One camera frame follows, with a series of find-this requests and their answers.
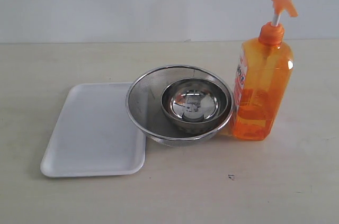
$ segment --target plastic bottle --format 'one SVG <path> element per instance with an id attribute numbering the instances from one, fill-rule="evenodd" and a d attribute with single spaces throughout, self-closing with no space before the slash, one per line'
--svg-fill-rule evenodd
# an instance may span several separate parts
<path id="1" fill-rule="evenodd" d="M 283 42 L 280 14 L 286 10 L 298 16 L 291 0 L 272 0 L 274 17 L 262 26 L 259 38 L 242 44 L 235 79 L 236 112 L 233 136 L 263 140 L 271 132 L 285 89 L 293 70 L 293 53 Z"/>

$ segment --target styrofoam tray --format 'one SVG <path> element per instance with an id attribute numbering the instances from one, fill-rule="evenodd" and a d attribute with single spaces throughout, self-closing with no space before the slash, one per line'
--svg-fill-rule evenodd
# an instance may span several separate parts
<path id="1" fill-rule="evenodd" d="M 141 169 L 146 137 L 126 112 L 130 85 L 81 84 L 69 91 L 41 162 L 43 174 L 127 175 Z"/>

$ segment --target stainless steel bowl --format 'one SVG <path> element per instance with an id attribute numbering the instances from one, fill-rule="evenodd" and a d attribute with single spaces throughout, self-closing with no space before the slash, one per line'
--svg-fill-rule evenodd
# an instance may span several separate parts
<path id="1" fill-rule="evenodd" d="M 227 88 L 203 78 L 184 78 L 161 95 L 164 114 L 180 130 L 192 135 L 215 127 L 227 108 Z"/>
<path id="2" fill-rule="evenodd" d="M 222 119 L 211 130 L 191 135 L 179 130 L 162 110 L 161 95 L 165 88 L 183 78 L 202 78 L 225 88 L 227 107 Z M 212 138 L 230 120 L 234 109 L 232 91 L 213 73 L 193 66 L 169 65 L 155 68 L 140 76 L 130 86 L 126 96 L 127 114 L 148 137 L 167 146 L 187 146 Z"/>

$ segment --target beige table surface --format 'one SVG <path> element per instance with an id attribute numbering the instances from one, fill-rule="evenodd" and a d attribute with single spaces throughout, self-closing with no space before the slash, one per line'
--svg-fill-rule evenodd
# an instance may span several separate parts
<path id="1" fill-rule="evenodd" d="M 0 223 L 339 223 L 339 40 L 288 43 L 295 68 L 265 141 L 148 140 L 134 175 L 56 180 L 40 162 L 72 86 L 167 64 L 233 85 L 241 42 L 0 45 Z"/>

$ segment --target orange soap bottle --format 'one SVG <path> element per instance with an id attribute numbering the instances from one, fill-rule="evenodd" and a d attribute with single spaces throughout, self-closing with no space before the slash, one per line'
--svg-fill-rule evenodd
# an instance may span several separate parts
<path id="1" fill-rule="evenodd" d="M 234 96 L 232 134 L 244 140 L 263 140 L 271 132 L 293 70 L 293 53 L 283 42 L 280 14 L 298 16 L 291 0 L 272 0 L 274 17 L 262 26 L 259 38 L 242 44 Z"/>

